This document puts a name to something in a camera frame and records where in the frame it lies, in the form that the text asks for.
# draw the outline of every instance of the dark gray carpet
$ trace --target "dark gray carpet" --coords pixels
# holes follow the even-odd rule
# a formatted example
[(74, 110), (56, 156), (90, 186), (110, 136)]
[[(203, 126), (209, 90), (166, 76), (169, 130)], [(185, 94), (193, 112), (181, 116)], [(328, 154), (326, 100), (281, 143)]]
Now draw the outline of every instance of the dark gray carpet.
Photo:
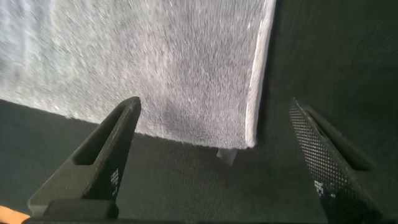
[[(138, 136), (119, 193), (121, 217), (325, 221), (289, 121), (293, 97), (398, 178), (393, 3), (279, 2), (259, 145), (239, 151), (230, 167), (216, 149)], [(26, 200), (93, 128), (0, 102), (0, 204), (26, 212)]]

